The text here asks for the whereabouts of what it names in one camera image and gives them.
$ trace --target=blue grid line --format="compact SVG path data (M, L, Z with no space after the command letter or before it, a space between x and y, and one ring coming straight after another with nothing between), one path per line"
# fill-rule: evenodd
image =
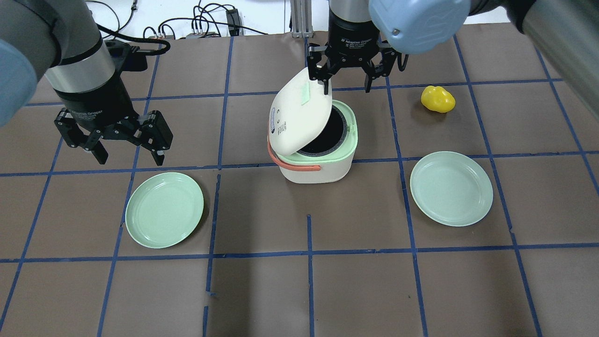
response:
M462 69L464 70L464 76L466 78L466 82L468 82L468 90L470 91L470 97L472 99L472 103L474 105L474 111L476 112L476 118L479 121L480 132L482 133L483 139L485 141L485 147L489 154L489 160L491 162L491 167L493 169L493 175L495 176L495 184L497 185L497 191L499 192L499 196L501 199L501 205L503 207L503 212L506 216L507 226L510 233L510 237L512 238L512 245L514 249L514 253L516 255L516 261L518 262L518 269L520 270L520 276L522 278L522 284L524 285L524 292L527 297L528 306L530 308L531 316L533 318L534 328L537 332L537 337L542 337L543 333L541 331L541 326L539 324L539 320L537 318L537 311L534 307L533 297L530 292L530 288L528 286L528 278L526 276L526 271L524 270L524 264L522 263L522 257L520 256L520 250L518 249L518 241L516 240L516 235L512 232L512 219L510 217L510 213L507 209L507 203L505 195L503 194L503 189L501 187L501 181L499 179L499 174L497 173L497 168L495 166L495 160L493 156L493 152L491 151L491 145L489 144L489 139L487 138L487 134L485 131L485 126L482 121L482 117L479 110L479 105L476 101L476 96L474 95L474 89L472 87L470 76L468 75L468 70L466 69L466 63L464 62L464 55L462 54L462 50L459 46L458 37L456 35L453 36L453 42L455 43L456 49L458 51L458 56L460 63L462 64Z
M154 63L154 70L152 72L152 79L150 80L150 87L148 89L148 97L152 96L152 91L154 90L154 82L156 80L156 72L158 70L158 62L160 61L160 55L156 57L156 62ZM146 100L146 106L144 107L144 116L148 113L148 108L150 107L150 100ZM131 167L131 178L129 180L129 186L127 187L127 193L125 194L125 204L123 205L123 212L121 215L121 222L119 225L119 232L116 237L116 243L114 244L114 252L110 263L110 271L108 273L108 281L106 282L106 290L104 291L104 301L102 302L102 311L100 312L100 318L98 321L98 333L97 337L102 336L102 330L104 328L104 318L106 316L106 309L108 307L108 299L110 298L110 289L112 288L112 281L114 277L114 270L116 268L117 257L119 256L119 248L120 248L120 240L123 236L123 223L125 222L125 212L127 210L127 204L129 203L129 198L131 198L131 192L133 190L133 181L135 180L135 169L137 168L137 161L140 156L140 147L137 146L135 149L135 156L133 157L133 164Z
M29 103L26 107L45 107L45 106L61 106L63 102L50 102L50 103Z
M598 155L599 151L584 151L587 155ZM493 154L494 158L520 158L520 157L555 157L555 156L573 156L580 155L581 152L539 152L536 154ZM467 155L472 159L486 159L489 155ZM417 161L422 157L403 157L402 161ZM370 158L370 159L354 159L352 163L387 163L397 161L398 158ZM222 169L244 169L249 167L274 167L275 163L250 163L250 164L225 164ZM77 170L77 171L53 171L53 176L69 175L69 174L100 174L100 173L131 173L135 172L157 172L157 171L193 171L193 170L215 170L218 165L206 166L157 166L146 168L114 168L105 170ZM22 177L22 176L47 176L50 172L16 172L16 173L0 173L0 177Z
M518 245L520 249L555 249L555 248L599 248L599 242L583 243L541 243L536 245Z
M47 176L48 172L0 173L0 177Z
M580 243L537 243L518 245L519 249L569 249L569 248L599 248L599 242ZM513 245L501 246L453 246L453 247L424 247L417 248L418 253L427 252L477 252L477 251L505 251L514 249ZM308 255L361 255L361 254L408 254L411 248L385 248L385 249L331 249L312 251L279 251L255 253L221 253L221 254L179 254L179 255L139 255L118 256L117 261L149 261L149 260L208 260L212 258L259 258L283 256L308 256ZM111 261L111 256L87 257L41 257L25 258L23 263L45 262L85 262L85 261ZM19 258L2 258L0 263L18 263Z
M120 239L123 234L123 227L119 227L119 234L116 237L116 243L114 244L113 256L110 259L110 271L108 272L108 281L106 283L106 290L104 291L104 300L102 301L102 311L100 313L100 321L98 323L97 337L102 336L102 329L104 328L104 318L106 317L106 308L108 307L108 297L110 296L110 289L112 287L112 280L114 276L114 268L116 267L116 257L119 255Z
M239 97L239 96L260 96L260 95L276 95L278 93L279 93L278 91L236 92L236 93L229 94L229 96L235 96L235 97Z
M206 271L206 291L210 292L212 288L212 270L214 265L214 243L216 241L216 221L219 213L219 196L220 196L220 173L216 176L216 187L214 188L214 205L212 210L212 228L210 231L210 249L208 251L208 268ZM204 316L202 318L202 336L206 336L208 329L208 310L209 305L204 307Z
M58 145L56 146L56 152L54 153L54 158L52 159L52 165L50 166L50 173L48 174L48 178L46 179L46 183L44 184L44 189L42 190L40 196L40 202L38 203L38 207L35 210L34 219L31 222L31 227L29 228L29 233L27 234L27 239L25 240L25 245L23 247L23 252L21 253L21 257L19 258L19 264L17 265L17 270L14 273L13 283L10 286L10 290L8 291L8 296L6 302L4 304L4 310L2 310L2 316L0 317L0 332L2 331L2 327L4 326L4 320L6 319L6 314L8 313L8 307L10 306L10 302L13 299L14 289L17 287L17 282L19 281L19 275L21 274L21 268L23 267L23 262L25 262L25 256L27 255L27 250L29 249L29 244L31 243L31 238L34 235L35 225L37 225L38 218L40 216L41 207L44 204L44 199L46 197L46 192L48 191L48 186L50 185L50 179L52 178L52 171L54 171L54 167L56 166L56 161L58 160L58 153L60 152L60 148L62 146L62 138L58 141Z
M179 254L179 255L139 255L118 256L117 261L161 261L161 260L203 260L210 258L210 254Z
M507 251L514 246L474 246L474 247L429 247L418 248L418 252L478 252L478 251Z
M530 80L508 80L508 81L479 81L472 82L472 85L502 85L502 84L513 84L513 83L547 83L547 82L563 82L563 79L530 79ZM447 83L419 83L419 84L408 84L408 85L391 85L391 89L404 89L404 88L423 88L429 85L434 86L465 86L468 85L466 82L447 82ZM386 89L386 86L373 86L372 90ZM347 87L347 88L333 88L333 91L361 91L364 90L363 86ZM278 91L255 91L255 92L235 92L228 93L228 96L239 97L239 96L258 96L258 95L275 95ZM160 100L184 100L187 98L210 98L210 97L224 97L225 94L199 94L199 95L175 95L175 96L157 96L157 97L138 97L131 98L131 101L160 101ZM29 103L26 107L38 107L38 106L60 106L62 102L48 102L48 103Z
M204 306L204 315L202 316L202 337L206 337L206 333L208 332L208 306Z
M391 112L391 126L393 127L393 137L395 140L395 150L397 151L397 158L402 158L399 138L397 136L397 125L395 123L395 109L393 106L393 97L391 96L391 86L389 84L389 78L385 77L387 84L387 98L389 100L389 111ZM428 337L428 328L426 326L426 313L424 311L424 299L422 296L422 285L420 283L420 270L418 268L418 251L416 249L416 241L414 239L414 229L412 227L412 215L410 213L410 203L408 200L408 191L406 185L406 172L404 170L404 163L402 160L398 160L397 163L400 165L400 180L401 190L404 197L404 207L406 208L406 218L408 222L408 232L410 235L410 252L412 253L412 263L414 265L414 278L416 283L416 293L418 294L418 306L420 308L420 320L422 323L422 333L424 337Z
M589 163L589 159L586 157L586 154L585 154L584 150L582 149L582 144L580 143L580 140L578 139L578 136L576 135L574 126L572 125L572 122L570 121L570 118L568 117L568 113L565 110L564 104L562 103L561 99L559 98L559 94L555 87L555 84L551 81L551 75L549 74L547 65L545 64L545 61L543 60L543 56L541 55L541 52L539 52L538 49L535 49L535 50L537 51L537 56L539 57L539 61L541 62L541 65L543 66L543 70L545 71L545 76L547 76L547 79L549 80L549 85L551 86L553 95L555 96L555 99L558 102L559 109L562 111L562 114L564 115L565 122L568 124L568 128L570 129L570 132L572 133L572 138L574 138L574 141L576 142L576 146L578 147L578 150L580 151L580 155L582 156L582 160L585 162L586 169L589 171L589 176L591 177L593 186L595 186L595 192L597 192L597 195L599 195L599 184L597 183L595 174L593 174L593 170Z
M354 159L352 164L356 163L388 163L396 162L397 158L371 158L371 159Z
M82 257L30 257L24 263L40 262L90 262L90 261L112 261L110 256L82 256Z
M233 41L234 37L231 37L229 41L229 58L226 63L226 79L225 79L225 95L223 96L223 113L220 120L220 140L219 140L219 169L222 168L223 164L223 142L225 141L225 122L226 122L226 105L229 98L229 80L231 77L231 59L233 55Z
M307 215L308 231L308 305L310 308L310 337L314 337L314 272L312 268L312 216Z
M185 100L187 98L210 98L210 97L224 97L224 96L225 96L225 94L158 96L158 97L150 97L150 98L148 98L148 100L151 100L151 101Z
M206 291L210 291L212 283L212 267L214 262L214 244L216 242L216 221L219 213L220 197L220 173L216 176L216 187L214 188L214 205L212 210L212 228L210 231L210 249L208 251L208 271L206 273Z

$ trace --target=plate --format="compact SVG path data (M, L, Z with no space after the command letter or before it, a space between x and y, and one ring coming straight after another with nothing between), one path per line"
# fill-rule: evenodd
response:
M489 176L475 161L456 152L434 152L419 160L410 187L418 208L448 226L479 222L493 203Z
M183 173L161 173L144 181L131 195L125 210L129 235L142 246L175 245L198 225L204 195L198 184Z

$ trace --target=orange handle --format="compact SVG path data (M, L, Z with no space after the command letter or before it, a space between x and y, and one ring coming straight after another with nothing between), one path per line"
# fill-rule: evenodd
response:
M320 171L320 165L299 166L299 165L288 164L288 163L280 160L279 157L276 154L274 154L273 148L270 146L270 137L267 138L267 145L268 145L268 154L270 155L270 158L274 161L275 164L277 164L280 167L283 167L286 170L296 171L296 172Z

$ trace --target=bell pepper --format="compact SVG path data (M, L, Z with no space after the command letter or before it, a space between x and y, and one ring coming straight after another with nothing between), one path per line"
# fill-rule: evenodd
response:
M446 113L455 107L455 98L442 86L427 86L420 96L422 105L428 110Z

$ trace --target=rice cooker lid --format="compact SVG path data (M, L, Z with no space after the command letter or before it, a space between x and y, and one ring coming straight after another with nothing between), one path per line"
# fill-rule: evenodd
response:
M300 71L279 91L270 107L268 136L273 150L288 156L308 145L325 128L332 101L332 87L325 95L324 85L310 80L308 68Z

